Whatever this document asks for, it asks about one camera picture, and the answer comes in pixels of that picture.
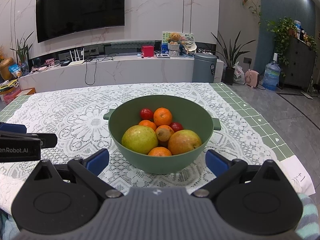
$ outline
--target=white marble wall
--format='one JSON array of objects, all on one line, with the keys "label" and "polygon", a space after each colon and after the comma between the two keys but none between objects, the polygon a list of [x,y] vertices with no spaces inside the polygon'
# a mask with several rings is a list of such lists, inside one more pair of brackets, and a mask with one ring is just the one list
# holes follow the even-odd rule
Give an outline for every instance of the white marble wall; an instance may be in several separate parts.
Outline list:
[{"label": "white marble wall", "polygon": [[[0,0],[0,45],[12,55],[12,42],[36,30],[36,0]],[[125,0],[125,26],[73,33],[37,43],[30,56],[111,41],[158,40],[162,31],[192,32],[197,41],[215,43],[219,0]]]}]

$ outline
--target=red tomato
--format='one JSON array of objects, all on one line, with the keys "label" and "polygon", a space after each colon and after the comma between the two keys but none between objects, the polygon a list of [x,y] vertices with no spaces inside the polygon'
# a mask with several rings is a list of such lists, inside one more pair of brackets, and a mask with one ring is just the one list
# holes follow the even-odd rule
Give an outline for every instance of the red tomato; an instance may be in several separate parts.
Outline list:
[{"label": "red tomato", "polygon": [[183,130],[182,124],[178,122],[172,122],[169,126],[172,128],[174,132]]},{"label": "red tomato", "polygon": [[143,108],[140,111],[140,117],[142,120],[151,120],[153,119],[153,112],[149,108]]}]

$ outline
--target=green bowl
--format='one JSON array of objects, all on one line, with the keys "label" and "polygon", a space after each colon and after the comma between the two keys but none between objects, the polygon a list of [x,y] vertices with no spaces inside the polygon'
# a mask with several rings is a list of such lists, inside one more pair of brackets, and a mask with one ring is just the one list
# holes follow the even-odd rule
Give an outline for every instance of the green bowl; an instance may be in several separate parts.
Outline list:
[{"label": "green bowl", "polygon": [[[137,153],[121,145],[124,132],[140,121],[140,110],[149,108],[153,112],[159,107],[170,110],[173,122],[179,122],[184,129],[196,132],[203,142],[192,151],[168,157],[155,157]],[[190,165],[203,151],[213,130],[221,130],[219,119],[212,118],[200,105],[180,97],[167,95],[151,95],[129,100],[103,116],[109,120],[109,132],[119,151],[129,163],[138,169],[153,174],[169,174]]]}]

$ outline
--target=gray gripper base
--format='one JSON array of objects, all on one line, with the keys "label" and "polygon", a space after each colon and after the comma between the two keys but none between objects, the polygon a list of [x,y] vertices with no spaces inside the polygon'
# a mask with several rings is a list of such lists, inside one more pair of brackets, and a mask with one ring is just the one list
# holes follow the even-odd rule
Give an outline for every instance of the gray gripper base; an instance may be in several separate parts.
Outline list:
[{"label": "gray gripper base", "polygon": [[301,240],[294,231],[254,236],[228,225],[211,201],[188,195],[183,187],[131,188],[107,199],[97,215],[77,230],[36,235],[23,230],[15,240]]}]

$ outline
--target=blue water bottle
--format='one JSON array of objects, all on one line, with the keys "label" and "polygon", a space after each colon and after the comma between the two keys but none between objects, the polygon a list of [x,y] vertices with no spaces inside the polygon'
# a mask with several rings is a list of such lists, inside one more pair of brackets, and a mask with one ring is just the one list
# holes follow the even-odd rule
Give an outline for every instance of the blue water bottle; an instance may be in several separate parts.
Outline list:
[{"label": "blue water bottle", "polygon": [[279,76],[281,69],[277,63],[278,54],[273,55],[273,61],[266,65],[266,70],[264,72],[264,78],[262,80],[262,85],[269,90],[276,90],[277,84],[279,83]]}]

